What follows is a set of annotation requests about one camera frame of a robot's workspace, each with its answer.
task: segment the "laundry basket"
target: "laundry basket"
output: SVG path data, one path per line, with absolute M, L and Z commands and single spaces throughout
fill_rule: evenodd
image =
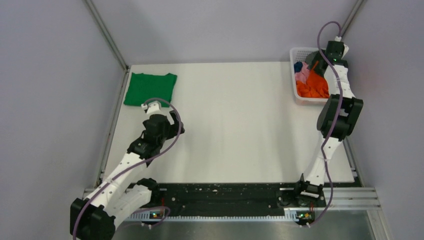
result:
M 299 105 L 306 104 L 319 104 L 324 105 L 327 102 L 328 98 L 315 98 L 315 97 L 302 97 L 298 95 L 298 90 L 296 88 L 296 79 L 295 79 L 295 68 L 294 64 L 297 62 L 304 62 L 306 57 L 318 51 L 317 47 L 293 47 L 290 49 L 290 69 L 291 69 L 291 83 L 293 85 L 293 92 L 296 99 L 296 103 Z

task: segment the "gray wall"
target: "gray wall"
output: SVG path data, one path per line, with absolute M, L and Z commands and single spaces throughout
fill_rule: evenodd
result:
M 94 0 L 127 64 L 289 60 L 356 0 Z M 323 32 L 333 36 L 335 27 Z
M 344 41 L 364 109 L 352 134 L 395 239 L 423 239 L 424 1 L 371 0 Z
M 81 0 L 2 0 L 0 45 L 0 239 L 69 239 L 123 70 Z

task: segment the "folded green cloth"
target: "folded green cloth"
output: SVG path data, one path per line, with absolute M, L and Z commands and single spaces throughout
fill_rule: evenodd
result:
M 171 102 L 174 85 L 177 82 L 177 75 L 168 73 L 165 76 L 150 74 L 131 75 L 128 91 L 123 104 L 129 106 L 141 106 L 147 99 L 161 98 Z M 161 102 L 162 107 L 169 105 Z

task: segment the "wire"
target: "wire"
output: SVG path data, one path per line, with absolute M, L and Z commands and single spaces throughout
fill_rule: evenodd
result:
M 153 211 L 153 210 L 156 210 L 156 209 L 165 209 L 165 210 L 167 210 L 167 213 L 165 213 L 165 216 L 162 217 L 162 219 L 160 219 L 160 221 L 158 221 L 157 223 L 151 225 L 150 228 L 154 228 L 154 227 L 162 224 L 164 222 L 164 220 L 169 217 L 169 215 L 171 214 L 171 209 L 169 207 L 167 207 L 167 206 L 155 206 L 155 207 L 150 207 L 150 208 L 146 208 L 146 209 L 135 211 L 132 214 L 139 214 L 139 213 L 149 212 L 149 211 Z M 131 226 L 143 226 L 143 223 L 142 224 L 140 224 L 140 223 L 127 224 L 125 226 L 119 227 L 116 231 L 122 230 L 122 229 L 125 229 L 125 228 L 128 228 L 128 227 L 131 227 Z
M 132 166 L 130 166 L 130 167 L 127 167 L 126 169 L 124 169 L 123 171 L 121 171 L 120 173 L 118 173 L 116 176 L 114 176 L 113 178 L 112 178 L 112 181 L 114 181 L 114 180 L 116 180 L 117 178 L 119 178 L 121 175 L 123 175 L 123 174 L 125 174 L 126 172 L 128 172 L 129 170 L 131 170 L 131 169 L 133 169 L 133 168 L 136 168 L 136 167 L 138 167 L 138 166 L 140 166 L 140 165 L 143 165 L 143 164 L 145 164 L 145 163 L 149 163 L 149 162 L 151 162 L 151 161 L 153 161 L 154 159 L 156 159 L 156 158 L 158 158 L 158 157 L 160 157 L 160 156 L 162 156 L 163 154 L 165 154 L 166 152 L 168 152 L 168 150 L 169 149 L 171 149 L 174 145 L 175 145 L 175 143 L 177 142 L 177 140 L 178 140 L 178 138 L 180 137 L 180 135 L 181 135 L 181 129 L 182 129 L 182 124 L 181 124 L 181 117 L 180 117 L 180 114 L 178 113 L 178 111 L 177 111 L 177 109 L 170 103 L 170 102 L 168 102 L 168 101 L 166 101 L 166 100 L 164 100 L 164 99 L 162 99 L 162 98 L 158 98 L 158 97 L 154 97 L 154 98 L 150 98 L 150 99 L 147 99 L 145 102 L 144 102 L 144 104 L 147 104 L 148 102 L 151 102 L 151 101 L 161 101 L 161 102 L 163 102 L 163 103 L 165 103 L 165 104 L 168 104 L 174 111 L 175 111 L 175 114 L 176 114 L 176 119 L 177 119 L 177 121 L 180 123 L 179 125 L 178 125 L 178 132 L 177 132 L 177 134 L 176 134 L 176 136 L 175 136 L 175 139 L 174 139 L 174 141 L 165 149 L 165 150 L 163 150 L 162 152 L 160 152 L 159 154 L 157 154 L 156 156 L 153 156 L 153 157 L 150 157 L 150 158 L 148 158 L 148 159 L 146 159 L 146 160 L 143 160 L 143 161 L 141 161 L 141 162 L 139 162 L 139 163 L 136 163 L 136 164 L 134 164 L 134 165 L 132 165 Z M 82 207 L 82 209 L 81 209 L 81 211 L 79 212 L 79 214 L 78 214 L 78 217 L 76 218 L 76 221 L 75 221 L 75 224 L 73 225 L 73 231 L 72 231 L 72 239 L 73 240 L 77 240 L 77 229 L 78 229 L 78 225 L 80 224 L 80 220 L 81 220 L 81 218 L 83 217 L 83 214 L 84 214 L 84 212 L 86 211 L 86 209 L 88 208 L 88 206 L 93 202 L 93 200 L 101 193 L 101 192 L 103 192 L 108 186 L 110 185 L 110 183 L 109 182 L 106 182 L 105 184 L 104 184 L 104 186 L 102 187 L 102 188 L 100 188 L 100 190 L 98 190 L 88 201 L 87 201 L 87 203 Z
M 343 90 L 342 90 L 342 84 L 340 83 L 340 77 L 339 74 L 337 73 L 336 69 L 333 67 L 333 64 L 330 62 L 330 60 L 326 57 L 326 55 L 323 53 L 323 50 L 321 50 L 320 47 L 320 37 L 321 37 L 321 32 L 324 30 L 324 28 L 329 25 L 329 24 L 336 24 L 338 26 L 338 37 L 341 36 L 342 34 L 342 27 L 340 26 L 340 23 L 336 22 L 336 21 L 329 21 L 326 24 L 324 24 L 324 26 L 321 27 L 321 29 L 319 30 L 318 33 L 318 38 L 316 40 L 316 44 L 318 45 L 318 51 L 319 54 L 321 54 L 322 58 L 324 59 L 324 61 L 328 64 L 328 66 L 331 68 L 331 70 L 334 72 L 335 75 L 335 79 L 337 81 L 337 85 L 338 85 L 338 89 L 340 91 L 340 96 L 338 98 L 338 104 L 337 104 L 337 108 L 335 110 L 335 114 L 334 114 L 334 118 L 333 121 L 331 123 L 331 127 L 328 131 L 327 136 L 324 139 L 324 142 L 321 145 L 321 152 L 322 152 L 322 156 L 324 157 L 324 166 L 325 166 L 325 173 L 327 175 L 328 178 L 328 182 L 330 184 L 330 198 L 327 202 L 327 205 L 325 206 L 324 210 L 321 212 L 321 214 L 315 219 L 314 222 L 312 222 L 311 224 L 309 224 L 309 227 L 311 227 L 312 225 L 316 224 L 323 216 L 324 214 L 327 212 L 327 210 L 329 209 L 331 202 L 333 201 L 333 193 L 334 193 L 334 185 L 333 185 L 333 181 L 330 177 L 330 173 L 329 173 L 329 165 L 327 163 L 327 156 L 326 153 L 324 151 L 324 146 L 326 145 L 326 143 L 328 142 L 328 140 L 331 137 L 331 134 L 333 133 L 334 127 L 336 126 L 336 122 L 337 122 L 337 118 L 339 117 L 339 113 L 340 113 L 340 109 L 342 108 L 342 101 L 343 101 Z

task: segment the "purple cable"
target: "purple cable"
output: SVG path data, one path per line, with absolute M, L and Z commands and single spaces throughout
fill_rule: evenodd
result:
M 164 99 L 162 99 L 162 98 L 158 98 L 158 97 L 154 97 L 154 98 L 150 98 L 150 99 L 147 99 L 144 103 L 146 104 L 146 103 L 148 103 L 148 102 L 151 102 L 151 101 L 161 101 L 161 102 L 163 102 L 163 103 L 166 103 L 166 104 L 168 104 L 174 111 L 175 111 L 175 115 L 176 115 L 176 119 L 177 119 L 177 121 L 179 122 L 179 123 L 181 123 L 181 117 L 180 117 L 180 114 L 178 113 L 178 111 L 177 111 L 177 109 L 171 104 L 171 103 L 169 103 L 168 101 L 166 101 L 166 100 L 164 100 Z M 177 140 L 178 140 L 178 138 L 180 137 L 180 135 L 181 135 L 181 128 L 182 128 L 182 124 L 179 124 L 178 125 L 178 132 L 177 132 L 177 134 L 176 134 L 176 136 L 175 136 L 175 140 L 165 149 L 165 150 L 163 150 L 162 152 L 160 152 L 158 155 L 156 155 L 156 156 L 153 156 L 153 157 L 150 157 L 150 158 L 148 158 L 148 159 L 146 159 L 146 160 L 143 160 L 143 161 L 141 161 L 141 162 L 139 162 L 139 163 L 137 163 L 137 164 L 134 164 L 134 165 L 132 165 L 132 166 L 130 166 L 130 167 L 127 167 L 125 170 L 123 170 L 123 171 L 121 171 L 120 173 L 118 173 L 116 176 L 114 176 L 113 178 L 112 178 L 112 181 L 114 181 L 114 180 L 116 180 L 117 178 L 119 178 L 122 174 L 125 174 L 126 172 L 128 172 L 129 170 L 131 170 L 131 169 L 133 169 L 133 168 L 136 168 L 136 167 L 138 167 L 138 166 L 140 166 L 140 165 L 142 165 L 142 164 L 144 164 L 144 163 L 149 163 L 149 162 L 151 162 L 151 161 L 153 161 L 155 158 L 158 158 L 158 157 L 160 157 L 160 156 L 162 156 L 163 154 L 165 154 L 166 152 L 168 152 L 168 150 L 169 149 L 171 149 L 174 145 L 175 145 L 175 143 L 177 142 Z M 87 201 L 87 203 L 82 207 L 82 209 L 81 209 L 81 211 L 79 212 L 79 214 L 78 214 L 78 217 L 76 218 L 76 221 L 75 221 L 75 224 L 73 225 L 73 231 L 72 231 L 72 239 L 73 240 L 77 240 L 77 229 L 78 229 L 78 225 L 80 224 L 80 220 L 81 220 L 81 218 L 83 217 L 83 214 L 84 214 L 84 212 L 86 211 L 86 209 L 88 208 L 88 206 L 92 203 L 92 201 L 101 193 L 101 192 L 103 192 L 108 186 L 110 185 L 110 183 L 108 183 L 108 182 L 106 182 L 105 184 L 104 184 L 104 186 L 102 187 L 102 188 L 100 188 L 100 190 L 99 191 L 97 191 L 93 196 L 92 196 L 92 198 L 90 198 L 88 201 Z
M 337 104 L 337 108 L 335 110 L 335 114 L 334 114 L 334 118 L 333 121 L 331 123 L 331 127 L 328 131 L 327 136 L 325 137 L 324 142 L 321 145 L 321 152 L 322 152 L 322 156 L 325 159 L 325 173 L 327 174 L 327 178 L 328 178 L 328 182 L 330 183 L 330 199 L 327 202 L 327 205 L 325 206 L 324 210 L 321 212 L 321 214 L 315 219 L 314 222 L 312 222 L 311 224 L 309 224 L 309 226 L 311 227 L 312 225 L 314 225 L 315 223 L 317 223 L 323 216 L 324 214 L 327 212 L 327 210 L 329 209 L 331 202 L 333 201 L 333 193 L 334 193 L 334 186 L 333 186 L 333 181 L 331 180 L 330 177 L 330 173 L 329 173 L 329 166 L 327 164 L 327 156 L 326 153 L 324 152 L 324 146 L 326 145 L 326 143 L 328 142 L 328 140 L 330 139 L 331 134 L 333 133 L 334 127 L 336 126 L 336 122 L 337 122 L 337 118 L 339 117 L 339 113 L 340 113 L 340 109 L 342 108 L 342 101 L 343 101 L 343 90 L 342 90 L 342 85 L 340 84 L 340 77 L 339 74 L 337 73 L 336 69 L 333 67 L 332 63 L 330 62 L 330 60 L 324 55 L 323 51 L 321 50 L 320 47 L 320 37 L 321 37 L 321 32 L 324 30 L 324 28 L 329 25 L 329 24 L 336 24 L 338 26 L 338 37 L 341 36 L 342 34 L 342 27 L 340 26 L 340 24 L 336 21 L 329 21 L 326 24 L 324 24 L 324 26 L 321 27 L 321 30 L 319 30 L 318 33 L 318 38 L 316 40 L 316 44 L 318 45 L 318 51 L 319 54 L 321 54 L 322 58 L 324 59 L 324 61 L 328 64 L 328 66 L 331 68 L 331 70 L 334 72 L 335 75 L 335 79 L 337 81 L 337 85 L 338 85 L 338 89 L 340 91 L 340 97 L 338 98 L 338 104 Z
M 167 207 L 167 206 L 154 206 L 154 207 L 150 207 L 150 208 L 146 208 L 146 209 L 135 211 L 132 214 L 139 214 L 139 213 L 149 212 L 149 211 L 156 210 L 156 209 L 165 209 L 165 210 L 168 210 L 168 212 L 165 213 L 165 216 L 162 217 L 162 219 L 160 219 L 160 221 L 158 221 L 157 223 L 155 223 L 155 224 L 153 224 L 151 226 L 152 228 L 154 228 L 154 227 L 162 224 L 165 221 L 165 219 L 171 214 L 171 209 L 169 207 Z M 125 229 L 125 228 L 128 228 L 128 227 L 131 227 L 131 226 L 141 226 L 141 225 L 140 225 L 140 223 L 130 223 L 130 224 L 127 224 L 125 226 L 122 226 L 122 227 L 118 228 L 116 231 L 122 230 L 122 229 Z

